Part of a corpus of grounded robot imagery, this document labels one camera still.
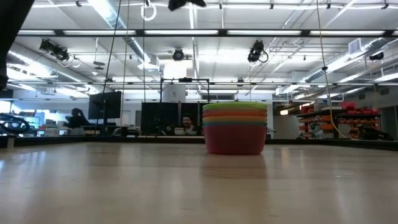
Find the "red object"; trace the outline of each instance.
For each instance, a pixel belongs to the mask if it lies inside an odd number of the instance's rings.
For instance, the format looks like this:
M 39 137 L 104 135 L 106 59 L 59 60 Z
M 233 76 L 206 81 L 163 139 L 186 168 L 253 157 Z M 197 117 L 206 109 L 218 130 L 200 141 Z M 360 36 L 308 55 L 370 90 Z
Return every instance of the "red object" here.
M 267 128 L 253 125 L 205 126 L 208 152 L 224 155 L 258 155 L 266 141 Z
M 219 112 L 207 112 L 203 114 L 204 118 L 212 116 L 260 116 L 267 117 L 266 113 L 259 111 L 219 111 Z
M 344 102 L 341 104 L 341 107 L 342 107 L 343 110 L 349 110 L 349 111 L 355 110 L 355 102 L 347 102 L 347 101 L 344 101 Z

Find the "plastic bowl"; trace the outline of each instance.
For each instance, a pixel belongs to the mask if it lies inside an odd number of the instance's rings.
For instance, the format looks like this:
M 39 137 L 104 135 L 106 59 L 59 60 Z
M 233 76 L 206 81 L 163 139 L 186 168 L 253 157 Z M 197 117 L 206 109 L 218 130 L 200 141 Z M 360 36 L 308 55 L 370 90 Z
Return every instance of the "plastic bowl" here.
M 205 122 L 203 126 L 219 126 L 219 125 L 248 125 L 248 126 L 263 126 L 266 127 L 268 125 L 267 122 L 257 122 L 257 121 L 219 121 L 219 122 Z
M 266 141 L 266 127 L 253 125 L 204 126 L 209 153 L 224 155 L 258 155 Z
M 216 109 L 203 109 L 203 114 L 205 113 L 212 113 L 212 112 L 229 112 L 229 111 L 241 111 L 241 112 L 260 112 L 260 113 L 267 113 L 267 109 L 260 109 L 260 108 L 216 108 Z
M 217 122 L 217 121 L 256 121 L 256 122 L 267 122 L 266 117 L 260 116 L 215 116 L 203 118 L 204 123 Z
M 267 109 L 264 103 L 250 103 L 250 102 L 228 102 L 228 103 L 210 103 L 203 106 L 204 110 L 218 109 L 218 108 L 259 108 Z
M 262 113 L 260 111 L 209 111 L 203 114 L 204 118 L 214 117 L 214 116 L 259 116 L 267 117 L 267 113 Z

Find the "ceiling light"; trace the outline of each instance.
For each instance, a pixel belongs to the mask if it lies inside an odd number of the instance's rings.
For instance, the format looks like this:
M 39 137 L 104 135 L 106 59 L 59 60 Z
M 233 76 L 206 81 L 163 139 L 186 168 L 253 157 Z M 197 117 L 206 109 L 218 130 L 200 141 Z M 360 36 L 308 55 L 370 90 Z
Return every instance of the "ceiling light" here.
M 7 85 L 12 86 L 12 87 L 16 87 L 16 88 L 21 88 L 21 89 L 24 89 L 24 90 L 36 91 L 35 88 L 33 88 L 33 87 L 29 86 L 29 85 L 25 85 L 25 84 L 14 85 L 14 84 L 8 83 Z
M 301 30 L 228 30 L 228 35 L 300 35 Z
M 288 110 L 280 111 L 280 115 L 288 115 L 288 114 L 289 114 Z
M 375 82 L 385 82 L 385 81 L 389 81 L 389 80 L 393 80 L 398 78 L 398 73 L 393 73 L 390 75 L 384 75 L 383 77 L 377 78 L 374 81 Z
M 356 91 L 362 90 L 363 88 L 364 88 L 364 87 L 356 88 L 356 89 L 353 89 L 353 90 L 350 90 L 350 91 L 345 92 L 345 94 L 354 93 L 354 92 L 356 92 Z
M 330 94 L 330 97 L 335 97 L 335 96 L 337 96 L 337 95 L 338 95 L 337 93 L 331 93 L 331 94 Z M 327 94 L 321 95 L 321 96 L 318 96 L 317 98 L 319 98 L 319 99 L 326 99 L 326 98 L 328 98 L 328 95 L 327 95 Z
M 145 30 L 147 35 L 217 35 L 218 30 Z
M 354 80 L 358 77 L 360 77 L 360 75 L 350 75 L 349 77 L 346 77 L 346 78 L 338 81 L 338 83 L 348 82 L 348 81 Z
M 382 35 L 384 30 L 322 30 L 322 35 Z M 320 35 L 319 30 L 311 30 L 310 35 Z
M 68 88 L 59 88 L 59 89 L 57 89 L 57 92 L 62 93 L 64 95 L 76 97 L 76 98 L 87 97 L 87 95 L 84 93 L 80 93 L 79 91 L 75 91 L 75 90 L 70 90 Z
M 136 35 L 135 30 L 64 30 L 65 35 Z
M 55 35 L 54 30 L 20 30 L 18 35 Z

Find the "rope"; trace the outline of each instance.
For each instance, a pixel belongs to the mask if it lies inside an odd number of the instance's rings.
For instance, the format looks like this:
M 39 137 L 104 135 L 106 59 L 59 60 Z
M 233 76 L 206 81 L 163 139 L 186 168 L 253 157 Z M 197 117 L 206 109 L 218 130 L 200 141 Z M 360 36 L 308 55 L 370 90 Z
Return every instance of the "rope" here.
M 110 50 L 110 52 L 109 52 L 108 66 L 106 67 L 104 88 L 102 89 L 101 103 L 103 103 L 103 101 L 104 101 L 104 94 L 105 94 L 106 82 L 108 81 L 108 75 L 109 75 L 109 65 L 111 64 L 111 57 L 112 57 L 112 52 L 113 52 L 113 45 L 114 45 L 114 40 L 115 40 L 115 36 L 116 36 L 116 31 L 117 31 L 117 29 L 118 29 L 118 22 L 119 22 L 119 15 L 120 15 L 121 3 L 122 3 L 122 0 L 119 0 L 119 9 L 118 9 L 118 14 L 117 14 L 117 16 L 116 16 L 116 23 L 115 23 L 115 25 L 114 25 L 114 32 L 113 32 L 113 37 L 112 37 L 112 45 L 111 45 L 111 50 Z M 96 133 L 97 133 L 98 121 L 100 120 L 100 112 L 101 112 L 101 107 L 98 107 L 97 121 L 96 121 L 96 123 L 95 123 L 95 128 L 94 128 L 94 136 L 96 136 Z
M 128 33 L 129 33 L 129 22 L 130 22 L 130 0 L 128 1 L 129 6 L 127 7 L 127 24 L 126 24 L 126 40 L 129 38 Z M 127 67 L 127 41 L 125 41 L 126 44 L 124 46 L 124 68 L 123 68 L 123 87 L 122 87 L 122 108 L 121 108 L 121 116 L 120 116 L 120 128 L 122 128 L 123 124 L 123 108 L 124 108 L 124 86 L 126 84 L 126 67 Z
M 323 62 L 323 67 L 326 68 L 326 63 L 325 63 L 325 55 L 323 53 L 323 42 L 322 42 L 322 32 L 321 32 L 321 19 L 319 16 L 319 3 L 317 0 L 317 15 L 318 15 L 318 28 L 319 28 L 319 38 L 320 38 L 320 42 L 321 42 L 321 51 L 322 51 L 322 62 Z M 346 138 L 346 136 L 341 133 L 341 131 L 336 127 L 335 122 L 333 121 L 333 115 L 332 115 L 332 111 L 331 111 L 331 97 L 330 97 L 330 91 L 329 91 L 329 83 L 328 83 L 328 76 L 327 76 L 327 72 L 326 69 L 323 70 L 325 72 L 325 81 L 326 81 L 326 95 L 328 97 L 328 101 L 329 101 L 329 110 L 330 110 L 330 121 L 331 124 L 333 125 L 333 127 L 336 129 L 336 131 L 343 137 Z

